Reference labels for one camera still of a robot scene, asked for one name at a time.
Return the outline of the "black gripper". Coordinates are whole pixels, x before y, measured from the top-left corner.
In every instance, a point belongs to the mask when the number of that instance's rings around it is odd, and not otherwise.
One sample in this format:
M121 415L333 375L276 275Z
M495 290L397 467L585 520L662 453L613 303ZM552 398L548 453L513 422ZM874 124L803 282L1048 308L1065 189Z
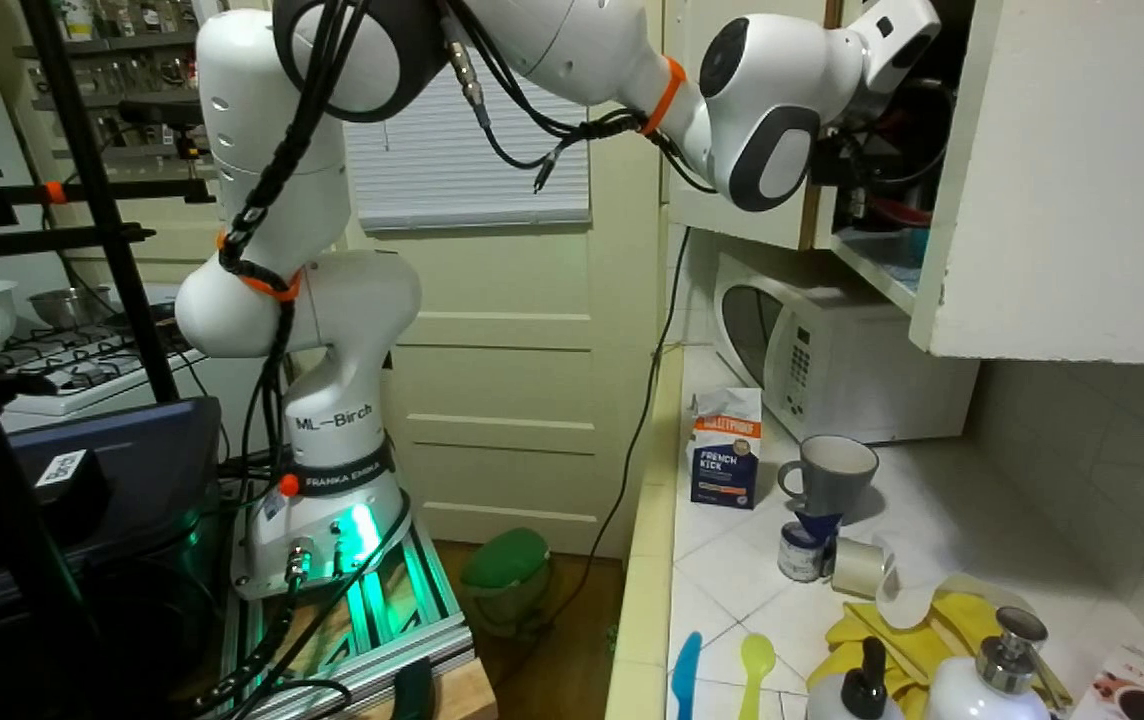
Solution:
M947 82L912 74L858 124L825 144L825 184L836 189L836 226L928 226L947 147Z

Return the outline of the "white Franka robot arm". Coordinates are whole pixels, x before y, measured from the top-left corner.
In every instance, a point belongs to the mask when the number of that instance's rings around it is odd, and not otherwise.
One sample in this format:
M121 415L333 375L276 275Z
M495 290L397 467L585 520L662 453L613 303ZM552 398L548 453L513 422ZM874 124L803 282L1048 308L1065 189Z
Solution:
M352 124L410 109L434 74L581 102L573 147L640 133L742 210L797 194L816 139L892 90L939 33L930 0L873 0L843 27L747 11L698 64L649 40L643 0L271 0L200 23L196 87L225 231L181 282L184 338L213 356L321 364L289 382L278 474L250 509L236 588L341 588L410 529L381 410L381 371L418 308L391 252L348 252Z

